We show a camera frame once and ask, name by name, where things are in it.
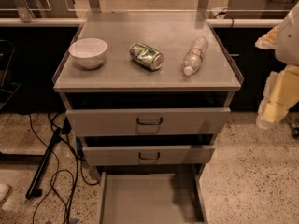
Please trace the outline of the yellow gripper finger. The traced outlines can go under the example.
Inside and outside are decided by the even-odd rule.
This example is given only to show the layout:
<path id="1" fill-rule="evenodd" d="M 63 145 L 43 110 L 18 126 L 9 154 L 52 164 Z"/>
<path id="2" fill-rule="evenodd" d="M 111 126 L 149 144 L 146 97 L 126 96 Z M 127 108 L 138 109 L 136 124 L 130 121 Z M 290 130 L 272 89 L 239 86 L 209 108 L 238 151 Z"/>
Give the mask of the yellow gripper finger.
<path id="1" fill-rule="evenodd" d="M 279 26 L 275 26 L 269 32 L 259 37 L 255 42 L 255 47 L 259 49 L 275 49 Z"/>
<path id="2" fill-rule="evenodd" d="M 271 72 L 263 90 L 256 124 L 271 129 L 280 124 L 299 102 L 299 67 L 287 65 L 281 72 Z"/>

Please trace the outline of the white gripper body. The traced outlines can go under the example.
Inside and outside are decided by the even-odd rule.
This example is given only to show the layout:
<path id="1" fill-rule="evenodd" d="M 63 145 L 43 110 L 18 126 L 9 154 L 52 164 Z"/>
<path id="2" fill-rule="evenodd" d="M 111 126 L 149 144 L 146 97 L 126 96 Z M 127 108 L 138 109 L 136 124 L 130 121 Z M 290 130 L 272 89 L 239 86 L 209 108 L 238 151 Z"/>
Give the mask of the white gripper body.
<path id="1" fill-rule="evenodd" d="M 299 2 L 278 27 L 275 54 L 287 65 L 299 65 Z"/>

